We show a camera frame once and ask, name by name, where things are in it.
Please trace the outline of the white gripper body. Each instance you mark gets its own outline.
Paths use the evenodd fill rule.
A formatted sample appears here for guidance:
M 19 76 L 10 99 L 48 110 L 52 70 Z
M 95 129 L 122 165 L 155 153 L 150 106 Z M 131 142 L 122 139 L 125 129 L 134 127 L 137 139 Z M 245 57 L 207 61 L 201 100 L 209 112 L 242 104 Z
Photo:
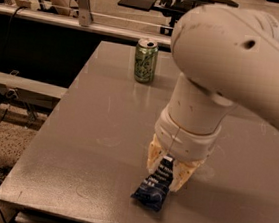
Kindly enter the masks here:
M 181 162 L 201 161 L 210 156 L 221 127 L 212 134 L 196 135 L 178 127 L 166 108 L 155 124 L 155 134 L 162 148 Z

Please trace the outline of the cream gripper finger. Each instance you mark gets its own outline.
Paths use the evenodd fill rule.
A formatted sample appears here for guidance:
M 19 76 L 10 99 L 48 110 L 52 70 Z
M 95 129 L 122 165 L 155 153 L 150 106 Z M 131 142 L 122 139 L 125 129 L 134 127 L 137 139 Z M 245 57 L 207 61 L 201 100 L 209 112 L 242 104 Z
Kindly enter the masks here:
M 204 164 L 203 160 L 195 160 L 188 162 L 181 162 L 180 160 L 174 161 L 173 166 L 173 180 L 169 186 L 171 192 L 177 192 L 185 183 L 190 179 L 200 166 Z
M 146 168 L 150 173 L 153 173 L 157 166 L 159 166 L 160 160 L 165 154 L 165 150 L 162 148 L 156 135 L 153 136 L 152 141 L 148 147 L 147 165 Z

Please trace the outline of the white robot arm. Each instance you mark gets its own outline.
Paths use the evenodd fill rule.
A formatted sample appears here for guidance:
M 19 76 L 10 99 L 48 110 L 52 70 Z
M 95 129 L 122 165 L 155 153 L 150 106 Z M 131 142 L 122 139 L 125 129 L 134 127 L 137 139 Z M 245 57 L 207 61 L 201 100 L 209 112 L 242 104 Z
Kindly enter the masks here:
M 147 168 L 172 160 L 175 192 L 209 157 L 236 106 L 279 130 L 279 23 L 258 10 L 198 6 L 175 25 L 170 47 L 180 76 L 155 124 Z

